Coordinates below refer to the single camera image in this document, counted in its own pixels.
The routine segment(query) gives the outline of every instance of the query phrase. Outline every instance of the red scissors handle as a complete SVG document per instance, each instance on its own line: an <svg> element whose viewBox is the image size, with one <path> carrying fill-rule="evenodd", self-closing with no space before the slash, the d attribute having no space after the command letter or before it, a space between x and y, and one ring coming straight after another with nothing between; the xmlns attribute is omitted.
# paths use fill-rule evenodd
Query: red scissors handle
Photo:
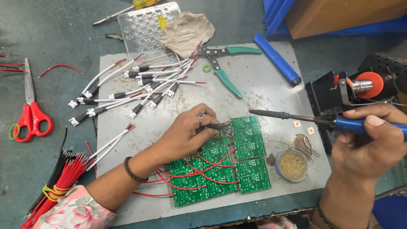
<svg viewBox="0 0 407 229"><path fill-rule="evenodd" d="M27 141L31 141L31 139L33 139L33 115L31 113L31 107L27 104L24 104L24 110L23 110L23 114L21 115L20 120L18 120L17 124L20 127L27 127L28 129L28 134L27 137L25 137L24 139L21 139L19 136L16 136L16 138L14 140L18 141L18 142L27 142ZM17 134L17 126L14 128L13 131L13 136L15 136Z"/></svg>
<svg viewBox="0 0 407 229"><path fill-rule="evenodd" d="M31 112L33 113L33 134L37 135L38 137L44 137L51 133L54 129L54 123L52 119L44 114L38 106L38 103L32 102L31 103ZM48 122L48 129L43 133L39 130L39 123L42 121Z"/></svg>

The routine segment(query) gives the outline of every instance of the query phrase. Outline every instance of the floral sleeve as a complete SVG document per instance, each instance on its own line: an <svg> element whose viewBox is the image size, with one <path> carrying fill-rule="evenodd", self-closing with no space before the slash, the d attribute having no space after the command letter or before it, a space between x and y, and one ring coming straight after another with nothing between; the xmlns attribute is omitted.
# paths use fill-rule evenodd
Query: floral sleeve
<svg viewBox="0 0 407 229"><path fill-rule="evenodd" d="M42 215L33 229L102 229L108 228L116 217L98 204L83 185L78 185Z"/></svg>

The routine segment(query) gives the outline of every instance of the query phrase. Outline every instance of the dirty cloth rag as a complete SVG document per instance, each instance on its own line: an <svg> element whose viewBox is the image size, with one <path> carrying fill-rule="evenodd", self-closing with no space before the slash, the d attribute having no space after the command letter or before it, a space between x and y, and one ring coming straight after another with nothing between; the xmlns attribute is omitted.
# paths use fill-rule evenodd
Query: dirty cloth rag
<svg viewBox="0 0 407 229"><path fill-rule="evenodd" d="M168 22L158 40L180 55L191 57L200 41L207 42L215 33L215 27L204 14L182 12L178 19Z"/></svg>

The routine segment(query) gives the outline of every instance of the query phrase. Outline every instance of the pink floral clothing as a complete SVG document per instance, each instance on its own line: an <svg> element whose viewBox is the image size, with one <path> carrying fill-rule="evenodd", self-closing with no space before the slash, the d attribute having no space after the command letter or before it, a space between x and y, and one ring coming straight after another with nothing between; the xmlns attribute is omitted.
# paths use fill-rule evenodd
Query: pink floral clothing
<svg viewBox="0 0 407 229"><path fill-rule="evenodd" d="M86 188L72 188L58 204L42 215L33 229L107 229L117 214L98 204ZM257 222L259 229L297 229L297 226L282 216L278 220L264 219ZM310 222L309 229L318 229Z"/></svg>

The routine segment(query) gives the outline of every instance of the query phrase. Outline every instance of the blue work table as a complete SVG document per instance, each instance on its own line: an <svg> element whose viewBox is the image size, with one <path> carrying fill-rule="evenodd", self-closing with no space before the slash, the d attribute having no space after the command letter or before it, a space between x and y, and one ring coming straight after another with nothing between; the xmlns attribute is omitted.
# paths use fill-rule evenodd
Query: blue work table
<svg viewBox="0 0 407 229"><path fill-rule="evenodd" d="M204 13L216 28L207 46L244 44L253 41L256 33L264 35L262 1L206 0L176 1L181 11ZM116 20L92 27L92 23L130 6L127 0L99 1L22 1L3 0L0 7L0 46L10 53L4 63L21 63L27 57L33 74L36 101L54 121L54 130L47 137L34 137L28 143L7 139L9 126L21 116L24 98L23 74L0 73L0 221L5 228L17 228L34 200L42 191L57 161L65 125L68 119L86 111L86 106L71 109L68 102L78 94L99 70L101 55L124 53L124 43L107 39L104 34L117 33ZM307 83L334 70L356 72L370 52L385 51L395 56L407 56L406 37L309 37L290 41L303 80ZM42 78L37 76L55 64L69 64L84 75L69 68L56 68ZM65 146L87 151L84 140L96 149L91 121L80 129L68 126ZM403 182L400 167L386 173L376 192L381 193ZM87 174L82 184L93 180ZM322 189L279 196L228 207L221 207L185 215L118 226L117 228L196 228L223 224L247 218L245 209L255 209L251 218L293 209L314 207Z"/></svg>

